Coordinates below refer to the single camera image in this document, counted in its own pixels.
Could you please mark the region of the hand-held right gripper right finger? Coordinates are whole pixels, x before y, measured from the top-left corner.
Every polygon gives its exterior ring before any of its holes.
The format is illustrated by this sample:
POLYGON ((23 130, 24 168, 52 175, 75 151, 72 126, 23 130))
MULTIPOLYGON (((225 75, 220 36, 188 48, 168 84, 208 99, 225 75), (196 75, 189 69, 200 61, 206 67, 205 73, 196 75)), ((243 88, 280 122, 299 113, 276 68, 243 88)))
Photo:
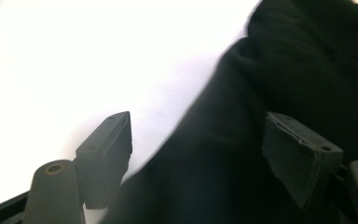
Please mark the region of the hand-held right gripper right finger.
POLYGON ((329 178, 342 163, 341 148, 296 119, 268 112, 262 154, 299 208, 326 205, 329 178))

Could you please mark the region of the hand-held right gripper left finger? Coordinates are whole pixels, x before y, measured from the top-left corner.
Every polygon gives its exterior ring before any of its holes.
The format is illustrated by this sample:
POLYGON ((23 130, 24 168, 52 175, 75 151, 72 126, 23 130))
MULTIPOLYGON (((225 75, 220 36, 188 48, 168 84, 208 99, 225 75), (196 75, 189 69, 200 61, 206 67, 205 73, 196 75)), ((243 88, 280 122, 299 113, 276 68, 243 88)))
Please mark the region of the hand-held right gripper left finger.
POLYGON ((131 114, 106 118, 76 150, 80 198, 87 209, 104 209, 117 195, 132 153, 131 114))

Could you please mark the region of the black shorts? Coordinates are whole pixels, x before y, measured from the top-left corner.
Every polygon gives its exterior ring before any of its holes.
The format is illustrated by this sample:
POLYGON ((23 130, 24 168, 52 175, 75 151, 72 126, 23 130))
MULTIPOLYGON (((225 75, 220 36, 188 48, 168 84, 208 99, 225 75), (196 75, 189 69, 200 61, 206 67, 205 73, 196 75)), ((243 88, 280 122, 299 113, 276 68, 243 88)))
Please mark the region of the black shorts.
POLYGON ((358 160, 358 4, 262 0, 244 38, 102 224, 338 224, 301 210, 262 154, 265 116, 299 120, 358 160))

